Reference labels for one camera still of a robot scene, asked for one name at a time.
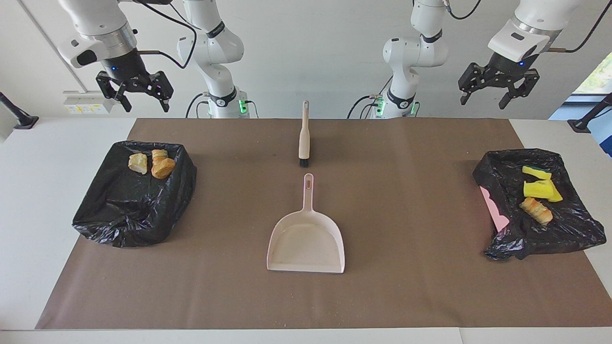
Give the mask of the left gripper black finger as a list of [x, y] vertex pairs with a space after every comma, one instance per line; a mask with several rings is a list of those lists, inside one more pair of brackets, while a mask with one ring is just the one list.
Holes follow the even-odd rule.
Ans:
[[522, 75], [499, 76], [502, 88], [508, 89], [501, 100], [499, 100], [499, 109], [505, 109], [516, 98], [529, 96], [539, 78], [540, 75], [536, 69], [529, 69]]
[[462, 92], [460, 102], [465, 106], [473, 92], [479, 91], [488, 87], [485, 73], [488, 70], [488, 65], [480, 66], [477, 63], [470, 63], [458, 80], [459, 90]]

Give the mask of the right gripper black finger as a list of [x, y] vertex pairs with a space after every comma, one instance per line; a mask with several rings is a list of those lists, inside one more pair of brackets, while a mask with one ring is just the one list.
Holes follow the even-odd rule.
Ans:
[[113, 80], [107, 72], [98, 72], [96, 81], [105, 98], [115, 100], [122, 105], [125, 111], [131, 112], [131, 102], [129, 102], [128, 98], [125, 96], [125, 91], [127, 91], [127, 83], [125, 83], [125, 81], [120, 81], [119, 88], [114, 89], [111, 83], [115, 80]]
[[159, 100], [164, 113], [170, 110], [170, 99], [173, 94], [174, 89], [163, 71], [152, 75], [152, 96]]

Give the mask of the brown bread roll toy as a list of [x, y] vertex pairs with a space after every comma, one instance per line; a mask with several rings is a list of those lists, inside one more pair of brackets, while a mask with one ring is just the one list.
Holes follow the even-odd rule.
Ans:
[[165, 179], [170, 176], [175, 166], [176, 163], [173, 159], [168, 157], [156, 157], [153, 158], [151, 174], [154, 178]]

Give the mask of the green and yellow sponge piece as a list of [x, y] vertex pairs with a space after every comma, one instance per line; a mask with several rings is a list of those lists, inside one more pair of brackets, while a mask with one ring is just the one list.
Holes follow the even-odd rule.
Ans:
[[552, 179], [551, 172], [549, 172], [548, 170], [537, 168], [535, 166], [523, 165], [522, 173], [531, 175], [540, 180], [551, 180]]

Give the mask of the striped orange croissant toy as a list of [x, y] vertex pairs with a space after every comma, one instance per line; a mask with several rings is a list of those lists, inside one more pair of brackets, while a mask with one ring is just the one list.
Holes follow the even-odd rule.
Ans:
[[533, 197], [525, 198], [519, 207], [530, 215], [538, 224], [548, 225], [553, 220], [553, 214], [548, 207]]

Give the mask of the beige plastic dustpan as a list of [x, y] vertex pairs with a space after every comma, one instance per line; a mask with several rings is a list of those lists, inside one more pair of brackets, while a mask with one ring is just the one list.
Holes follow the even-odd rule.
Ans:
[[314, 175], [304, 175], [303, 205], [273, 228], [266, 255], [269, 271], [343, 274], [342, 233], [332, 218], [313, 209]]

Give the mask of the left black-bagged bin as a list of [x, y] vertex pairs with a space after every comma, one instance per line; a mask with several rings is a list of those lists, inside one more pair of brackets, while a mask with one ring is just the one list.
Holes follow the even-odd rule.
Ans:
[[[166, 150], [175, 169], [165, 179], [129, 170], [132, 154]], [[195, 192], [197, 168], [178, 143], [125, 140], [113, 143], [72, 220], [84, 238], [114, 247], [163, 242]]]

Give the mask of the pink plastic bin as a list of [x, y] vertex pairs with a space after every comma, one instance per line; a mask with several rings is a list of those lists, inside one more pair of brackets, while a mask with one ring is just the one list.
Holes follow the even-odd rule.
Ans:
[[481, 194], [484, 198], [485, 204], [487, 205], [487, 209], [491, 215], [494, 228], [498, 233], [500, 233], [503, 231], [503, 229], [505, 229], [505, 227], [509, 224], [510, 221], [506, 216], [501, 214], [496, 202], [492, 200], [490, 192], [488, 192], [488, 190], [485, 189], [483, 186], [480, 186], [479, 188], [481, 190]]

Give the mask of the black plastic trash bag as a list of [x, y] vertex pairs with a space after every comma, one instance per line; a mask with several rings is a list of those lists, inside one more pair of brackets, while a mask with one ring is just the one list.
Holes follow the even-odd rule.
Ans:
[[[538, 224], [519, 207], [526, 198], [523, 183], [540, 180], [522, 173], [523, 165], [551, 172], [552, 183], [563, 197], [557, 203], [537, 198], [552, 211], [553, 220], [548, 225]], [[586, 209], [558, 153], [540, 149], [489, 151], [477, 164], [473, 178], [490, 192], [501, 214], [510, 221], [502, 232], [496, 232], [485, 250], [492, 259], [577, 252], [606, 242], [603, 225]]]

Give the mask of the window with green view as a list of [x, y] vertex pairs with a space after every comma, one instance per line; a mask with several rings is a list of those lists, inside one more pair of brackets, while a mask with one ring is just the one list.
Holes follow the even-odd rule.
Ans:
[[572, 92], [572, 96], [605, 95], [612, 92], [612, 52]]

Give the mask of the black stand with clamp foot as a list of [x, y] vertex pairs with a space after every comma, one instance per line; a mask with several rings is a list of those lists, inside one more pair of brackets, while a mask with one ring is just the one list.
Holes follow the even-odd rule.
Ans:
[[39, 116], [31, 116], [26, 111], [15, 105], [2, 92], [0, 92], [0, 104], [2, 104], [17, 119], [15, 130], [29, 130], [39, 121]]
[[597, 119], [612, 110], [612, 92], [595, 104], [590, 111], [579, 119], [568, 119], [567, 123], [575, 133], [591, 133], [588, 124], [591, 120]]

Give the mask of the brown paper table mat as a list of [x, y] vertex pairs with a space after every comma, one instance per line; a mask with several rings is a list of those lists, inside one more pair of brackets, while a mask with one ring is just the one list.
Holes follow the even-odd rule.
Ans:
[[[612, 299], [583, 252], [499, 263], [472, 172], [520, 148], [502, 119], [139, 119], [130, 140], [180, 143], [193, 198], [159, 245], [79, 238], [38, 329], [612, 326]], [[302, 206], [339, 226], [343, 274], [269, 271], [277, 221]]]

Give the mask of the white wall socket box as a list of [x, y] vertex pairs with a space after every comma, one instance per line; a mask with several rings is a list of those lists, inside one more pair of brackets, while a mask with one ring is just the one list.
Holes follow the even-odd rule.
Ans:
[[116, 104], [101, 92], [64, 91], [63, 105], [71, 115], [109, 115]]

